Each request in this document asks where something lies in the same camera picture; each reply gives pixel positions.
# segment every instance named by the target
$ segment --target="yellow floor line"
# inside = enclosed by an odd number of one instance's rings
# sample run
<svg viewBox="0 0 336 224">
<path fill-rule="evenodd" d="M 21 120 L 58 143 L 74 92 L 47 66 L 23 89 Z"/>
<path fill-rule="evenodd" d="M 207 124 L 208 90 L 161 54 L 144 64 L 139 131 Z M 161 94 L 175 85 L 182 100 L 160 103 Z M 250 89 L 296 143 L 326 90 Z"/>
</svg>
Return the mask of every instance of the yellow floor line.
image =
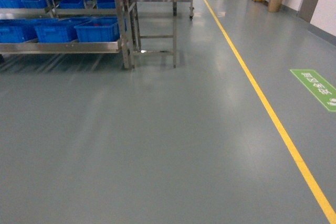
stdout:
<svg viewBox="0 0 336 224">
<path fill-rule="evenodd" d="M 336 224 L 336 213 L 334 209 L 331 207 L 330 203 L 328 202 L 327 198 L 325 197 L 324 193 L 322 192 L 320 186 L 317 184 L 316 180 L 314 179 L 312 173 L 309 171 L 308 166 L 304 162 L 303 158 L 301 157 L 298 149 L 295 147 L 293 141 L 290 139 L 287 131 L 285 130 L 284 126 L 280 122 L 278 116 L 274 112 L 273 108 L 269 104 L 267 98 L 265 97 L 264 93 L 262 92 L 261 88 L 259 87 L 258 83 L 254 79 L 253 75 L 247 68 L 245 62 L 243 61 L 242 57 L 240 56 L 239 52 L 237 51 L 235 45 L 232 43 L 230 37 L 228 36 L 227 32 L 219 22 L 216 14 L 210 7 L 210 4 L 207 0 L 204 0 L 206 6 L 208 7 L 209 11 L 211 12 L 212 16 L 214 17 L 217 25 L 219 26 L 220 30 L 222 31 L 224 37 L 226 38 L 227 42 L 229 43 L 233 53 L 235 54 L 237 60 L 239 61 L 241 67 L 245 71 L 249 81 L 251 82 L 253 88 L 256 90 L 261 102 L 263 103 L 265 109 L 267 110 L 269 116 L 271 117 L 275 127 L 277 128 L 278 132 L 280 133 L 285 145 L 287 146 L 290 154 L 292 155 L 295 163 L 297 164 L 301 174 L 305 178 L 310 190 L 315 196 L 315 199 L 319 203 L 320 207 L 322 208 L 326 218 L 329 220 L 331 224 Z"/>
</svg>

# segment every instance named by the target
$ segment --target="blue plastic crate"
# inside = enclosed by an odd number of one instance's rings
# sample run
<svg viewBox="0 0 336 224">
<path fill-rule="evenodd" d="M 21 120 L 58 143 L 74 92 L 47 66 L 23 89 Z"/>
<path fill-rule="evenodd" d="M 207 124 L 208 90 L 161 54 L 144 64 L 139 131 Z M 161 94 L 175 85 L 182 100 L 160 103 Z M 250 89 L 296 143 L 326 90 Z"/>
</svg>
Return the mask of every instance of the blue plastic crate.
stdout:
<svg viewBox="0 0 336 224">
<path fill-rule="evenodd" d="M 75 18 L 66 18 L 60 21 L 62 22 L 76 22 L 76 23 L 86 23 L 92 21 L 94 18 L 92 17 L 75 17 Z"/>
<path fill-rule="evenodd" d="M 116 18 L 97 18 L 75 26 L 79 42 L 112 42 L 120 37 Z"/>
<path fill-rule="evenodd" d="M 74 26 L 79 24 L 81 24 L 81 22 L 59 21 L 48 25 L 35 26 L 38 42 L 71 42 L 77 39 L 77 33 Z"/>
<path fill-rule="evenodd" d="M 22 4 L 26 8 L 35 8 L 35 9 L 43 9 L 48 6 L 46 0 L 22 0 Z"/>
<path fill-rule="evenodd" d="M 84 9 L 84 0 L 61 0 L 59 7 L 61 9 Z"/>
<path fill-rule="evenodd" d="M 22 0 L 0 0 L 0 8 L 24 8 Z"/>
<path fill-rule="evenodd" d="M 114 9 L 116 3 L 114 0 L 97 0 L 98 9 Z"/>
<path fill-rule="evenodd" d="M 22 43 L 37 38 L 34 26 L 52 23 L 56 19 L 17 19 L 0 23 L 0 43 Z"/>
</svg>

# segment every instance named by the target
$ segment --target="gray epoxy floor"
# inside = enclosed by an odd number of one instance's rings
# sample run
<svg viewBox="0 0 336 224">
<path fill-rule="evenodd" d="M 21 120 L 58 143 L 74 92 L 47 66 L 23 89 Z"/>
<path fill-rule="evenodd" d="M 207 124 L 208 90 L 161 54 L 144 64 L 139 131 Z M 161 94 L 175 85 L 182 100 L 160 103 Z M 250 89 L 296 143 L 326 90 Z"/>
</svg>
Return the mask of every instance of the gray epoxy floor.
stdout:
<svg viewBox="0 0 336 224">
<path fill-rule="evenodd" d="M 289 71 L 335 85 L 335 47 L 251 0 L 208 1 L 335 208 L 336 114 Z M 6 59 L 1 224 L 328 223 L 203 0 L 192 22 L 178 11 L 176 69 L 171 57 L 132 71 L 120 55 L 96 68 L 100 56 Z M 143 34 L 171 29 L 169 4 L 139 12 Z"/>
</svg>

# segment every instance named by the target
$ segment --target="green floor sign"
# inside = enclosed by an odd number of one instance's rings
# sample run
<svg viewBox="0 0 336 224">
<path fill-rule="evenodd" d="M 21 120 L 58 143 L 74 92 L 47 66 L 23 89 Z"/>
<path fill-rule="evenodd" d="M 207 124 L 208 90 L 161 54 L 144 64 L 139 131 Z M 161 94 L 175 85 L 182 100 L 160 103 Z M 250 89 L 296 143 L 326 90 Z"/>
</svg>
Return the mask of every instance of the green floor sign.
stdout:
<svg viewBox="0 0 336 224">
<path fill-rule="evenodd" d="M 330 112 L 336 112 L 336 89 L 312 69 L 290 70 Z"/>
</svg>

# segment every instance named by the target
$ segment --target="stainless steel table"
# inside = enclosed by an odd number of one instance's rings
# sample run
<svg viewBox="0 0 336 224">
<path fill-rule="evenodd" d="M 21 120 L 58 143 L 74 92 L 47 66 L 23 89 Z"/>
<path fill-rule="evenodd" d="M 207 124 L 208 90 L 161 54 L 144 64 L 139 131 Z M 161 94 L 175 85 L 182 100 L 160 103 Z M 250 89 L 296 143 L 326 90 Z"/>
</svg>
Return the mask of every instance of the stainless steel table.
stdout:
<svg viewBox="0 0 336 224">
<path fill-rule="evenodd" d="M 176 54 L 177 54 L 177 0 L 170 0 L 173 3 L 173 32 L 168 35 L 140 35 L 139 28 L 139 16 L 137 9 L 137 0 L 124 0 L 124 8 L 128 10 L 129 15 L 127 17 L 127 26 L 129 38 L 133 39 L 133 47 L 136 49 L 134 55 L 173 55 L 173 66 L 176 68 Z M 161 50 L 161 51 L 145 51 L 141 48 L 141 39 L 160 39 L 160 38 L 172 38 L 173 39 L 173 51 Z"/>
</svg>

